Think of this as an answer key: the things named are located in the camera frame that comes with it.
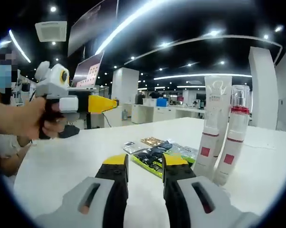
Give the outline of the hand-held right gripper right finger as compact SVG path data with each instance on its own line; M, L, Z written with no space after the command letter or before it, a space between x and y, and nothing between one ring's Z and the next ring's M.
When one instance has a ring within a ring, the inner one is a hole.
M254 228L259 217L231 204L226 192L196 176L186 160L162 155L163 198L172 228Z

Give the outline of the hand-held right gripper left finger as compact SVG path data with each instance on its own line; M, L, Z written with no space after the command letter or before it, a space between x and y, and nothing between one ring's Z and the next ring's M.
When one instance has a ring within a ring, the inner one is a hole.
M40 228L122 228L128 199L128 155L103 161L63 196L61 206L35 219Z

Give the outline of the person's left hand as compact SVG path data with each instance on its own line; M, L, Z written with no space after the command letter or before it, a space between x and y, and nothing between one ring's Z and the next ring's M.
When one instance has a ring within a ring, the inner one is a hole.
M24 131L29 139L37 140L40 133L49 138L56 138L65 128L65 118L59 111L59 103L48 104L43 97L35 98L25 105L26 114Z

